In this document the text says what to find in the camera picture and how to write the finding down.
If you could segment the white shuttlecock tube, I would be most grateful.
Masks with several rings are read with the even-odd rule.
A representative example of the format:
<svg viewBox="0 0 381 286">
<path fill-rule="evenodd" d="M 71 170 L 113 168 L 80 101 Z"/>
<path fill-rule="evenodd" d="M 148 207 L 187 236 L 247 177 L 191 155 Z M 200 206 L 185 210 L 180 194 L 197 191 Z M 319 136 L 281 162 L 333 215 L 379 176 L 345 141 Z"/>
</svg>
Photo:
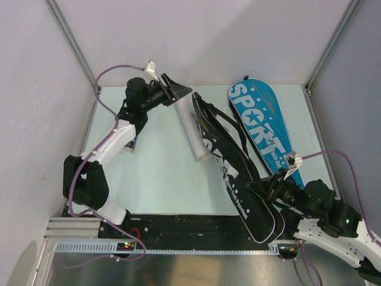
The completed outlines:
<svg viewBox="0 0 381 286">
<path fill-rule="evenodd" d="M 184 97 L 176 102 L 175 105 L 196 160 L 201 162 L 208 161 L 211 158 L 211 153 L 203 143 L 190 100 Z"/>
</svg>

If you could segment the black racket bag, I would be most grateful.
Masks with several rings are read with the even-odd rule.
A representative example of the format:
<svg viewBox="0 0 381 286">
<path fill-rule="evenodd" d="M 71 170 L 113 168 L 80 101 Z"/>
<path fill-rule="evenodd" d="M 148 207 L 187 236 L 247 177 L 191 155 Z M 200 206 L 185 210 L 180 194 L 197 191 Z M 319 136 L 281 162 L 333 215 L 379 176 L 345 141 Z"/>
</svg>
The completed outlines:
<svg viewBox="0 0 381 286">
<path fill-rule="evenodd" d="M 199 93 L 192 93 L 191 102 L 202 141 L 218 163 L 229 198 L 248 235 L 258 244 L 272 243 L 282 235 L 285 220 L 265 200 L 264 186 L 249 157 L 242 128 Z"/>
</svg>

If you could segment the blue racket bag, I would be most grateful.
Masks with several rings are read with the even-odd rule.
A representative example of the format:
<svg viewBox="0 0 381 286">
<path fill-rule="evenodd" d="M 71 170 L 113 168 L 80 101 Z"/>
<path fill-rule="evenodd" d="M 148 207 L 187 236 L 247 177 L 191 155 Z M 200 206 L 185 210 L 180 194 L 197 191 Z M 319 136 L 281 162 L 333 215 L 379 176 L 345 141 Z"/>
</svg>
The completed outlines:
<svg viewBox="0 0 381 286">
<path fill-rule="evenodd" d="M 292 144 L 273 88 L 247 76 L 230 86 L 227 99 L 266 172 L 287 169 L 285 155 L 292 152 Z"/>
</svg>

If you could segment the black shuttlecock tube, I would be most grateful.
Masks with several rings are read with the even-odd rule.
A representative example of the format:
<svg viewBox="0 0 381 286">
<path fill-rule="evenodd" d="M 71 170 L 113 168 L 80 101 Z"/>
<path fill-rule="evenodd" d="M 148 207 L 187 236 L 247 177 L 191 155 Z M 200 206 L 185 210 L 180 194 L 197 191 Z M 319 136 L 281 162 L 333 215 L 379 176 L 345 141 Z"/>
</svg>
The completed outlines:
<svg viewBox="0 0 381 286">
<path fill-rule="evenodd" d="M 126 153 L 126 154 L 132 154 L 136 148 L 136 143 L 137 143 L 137 138 L 135 138 L 134 140 L 128 142 L 122 149 L 121 149 L 121 152 L 122 153 Z"/>
</svg>

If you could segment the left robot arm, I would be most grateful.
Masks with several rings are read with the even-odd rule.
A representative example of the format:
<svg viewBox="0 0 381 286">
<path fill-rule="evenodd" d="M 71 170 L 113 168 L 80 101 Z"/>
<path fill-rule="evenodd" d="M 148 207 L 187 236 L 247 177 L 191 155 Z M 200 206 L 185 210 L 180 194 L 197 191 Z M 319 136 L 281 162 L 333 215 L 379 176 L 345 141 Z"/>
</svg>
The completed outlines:
<svg viewBox="0 0 381 286">
<path fill-rule="evenodd" d="M 173 81 L 165 73 L 146 82 L 141 77 L 127 81 L 125 98 L 115 124 L 96 146 L 79 156 L 64 160 L 63 196 L 69 204 L 85 206 L 102 220 L 111 222 L 111 230 L 120 238 L 132 231 L 129 212 L 110 197 L 105 167 L 132 142 L 148 122 L 148 112 L 170 106 L 192 92 L 192 88 Z"/>
</svg>

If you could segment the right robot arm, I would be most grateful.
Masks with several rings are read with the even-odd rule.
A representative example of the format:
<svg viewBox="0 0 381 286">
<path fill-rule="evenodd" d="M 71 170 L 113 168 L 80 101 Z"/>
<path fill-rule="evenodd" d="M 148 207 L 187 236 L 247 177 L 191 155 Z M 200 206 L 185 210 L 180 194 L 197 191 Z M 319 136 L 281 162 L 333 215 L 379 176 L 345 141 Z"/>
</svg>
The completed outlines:
<svg viewBox="0 0 381 286">
<path fill-rule="evenodd" d="M 261 180 L 264 199 L 279 208 L 279 237 L 312 243 L 344 260 L 366 281 L 380 285 L 380 238 L 365 218 L 335 197 L 320 179 L 301 187 L 285 169 Z"/>
</svg>

